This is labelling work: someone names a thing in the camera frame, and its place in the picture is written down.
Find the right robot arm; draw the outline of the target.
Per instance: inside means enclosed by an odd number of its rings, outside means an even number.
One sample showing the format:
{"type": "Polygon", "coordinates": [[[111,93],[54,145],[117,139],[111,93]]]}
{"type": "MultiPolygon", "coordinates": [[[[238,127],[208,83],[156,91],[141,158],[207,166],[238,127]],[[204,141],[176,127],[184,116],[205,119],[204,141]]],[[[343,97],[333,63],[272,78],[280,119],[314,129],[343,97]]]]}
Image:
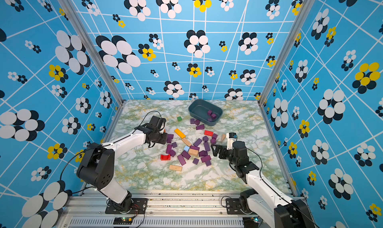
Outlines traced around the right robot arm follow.
{"type": "Polygon", "coordinates": [[[316,228],[307,204],[294,200],[274,186],[262,173],[262,168],[250,161],[250,151],[243,141],[228,146],[212,145],[213,155],[229,161],[229,165],[251,189],[240,193],[243,213],[257,214],[271,228],[316,228]]]}

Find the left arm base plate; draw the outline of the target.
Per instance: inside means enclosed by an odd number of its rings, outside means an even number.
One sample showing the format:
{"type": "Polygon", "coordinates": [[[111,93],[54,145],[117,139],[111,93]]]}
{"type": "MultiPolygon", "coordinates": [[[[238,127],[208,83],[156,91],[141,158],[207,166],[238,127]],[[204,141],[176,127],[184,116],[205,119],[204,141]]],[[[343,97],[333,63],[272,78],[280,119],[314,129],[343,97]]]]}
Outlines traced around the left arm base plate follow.
{"type": "Polygon", "coordinates": [[[110,199],[107,200],[106,214],[114,215],[136,215],[145,214],[149,199],[147,198],[128,198],[122,204],[117,204],[110,199]]]}

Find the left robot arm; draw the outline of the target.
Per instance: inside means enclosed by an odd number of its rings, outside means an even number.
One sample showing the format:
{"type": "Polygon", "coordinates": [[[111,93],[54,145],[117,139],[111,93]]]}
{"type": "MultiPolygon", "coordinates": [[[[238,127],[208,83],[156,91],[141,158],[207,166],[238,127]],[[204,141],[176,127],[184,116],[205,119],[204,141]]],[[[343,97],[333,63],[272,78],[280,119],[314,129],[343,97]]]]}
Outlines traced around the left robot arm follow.
{"type": "Polygon", "coordinates": [[[115,179],[115,160],[146,143],[166,144],[167,138],[162,130],[140,127],[109,143],[92,143],[84,150],[76,176],[105,195],[112,208],[126,213],[133,209],[132,194],[115,179]]]}

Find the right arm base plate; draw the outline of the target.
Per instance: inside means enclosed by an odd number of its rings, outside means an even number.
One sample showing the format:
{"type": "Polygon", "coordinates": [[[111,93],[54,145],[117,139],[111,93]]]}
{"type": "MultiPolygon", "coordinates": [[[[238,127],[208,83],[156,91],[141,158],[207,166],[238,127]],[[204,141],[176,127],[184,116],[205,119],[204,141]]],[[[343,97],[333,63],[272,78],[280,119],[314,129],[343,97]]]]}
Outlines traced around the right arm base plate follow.
{"type": "Polygon", "coordinates": [[[254,212],[242,207],[240,199],[227,198],[224,206],[228,215],[255,215],[254,212]]]}

